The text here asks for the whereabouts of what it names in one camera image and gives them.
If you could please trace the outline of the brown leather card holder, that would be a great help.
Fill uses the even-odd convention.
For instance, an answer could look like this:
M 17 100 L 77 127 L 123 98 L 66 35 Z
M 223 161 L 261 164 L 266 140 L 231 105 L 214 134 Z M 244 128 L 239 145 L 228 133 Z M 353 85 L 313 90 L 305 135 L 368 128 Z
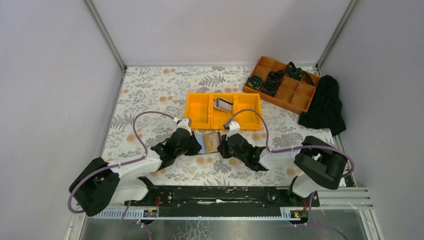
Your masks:
M 195 138 L 201 146 L 198 155 L 214 154 L 219 152 L 218 146 L 221 143 L 221 133 L 219 131 L 205 134 L 196 134 Z

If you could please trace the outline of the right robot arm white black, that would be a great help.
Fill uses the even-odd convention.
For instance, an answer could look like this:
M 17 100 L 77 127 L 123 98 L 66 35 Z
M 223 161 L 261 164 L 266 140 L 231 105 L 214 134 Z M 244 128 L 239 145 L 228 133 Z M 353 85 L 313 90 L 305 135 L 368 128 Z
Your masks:
M 307 136 L 299 146 L 268 150 L 264 146 L 251 145 L 236 133 L 224 135 L 217 150 L 224 159 L 236 158 L 255 172 L 299 168 L 302 173 L 292 180 L 289 190 L 301 198 L 320 188 L 338 189 L 350 162 L 344 152 L 314 136 Z

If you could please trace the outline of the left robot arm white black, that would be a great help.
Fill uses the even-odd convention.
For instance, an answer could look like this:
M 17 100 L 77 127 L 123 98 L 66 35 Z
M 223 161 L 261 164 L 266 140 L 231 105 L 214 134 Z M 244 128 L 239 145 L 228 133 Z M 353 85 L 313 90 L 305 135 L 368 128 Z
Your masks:
M 70 199 L 81 207 L 80 212 L 92 217 L 113 204 L 141 201 L 148 192 L 148 184 L 142 175 L 171 166 L 184 156 L 197 155 L 202 150 L 193 131 L 178 127 L 166 140 L 148 148 L 139 158 L 124 163 L 107 162 L 102 157 L 93 159 L 69 187 Z

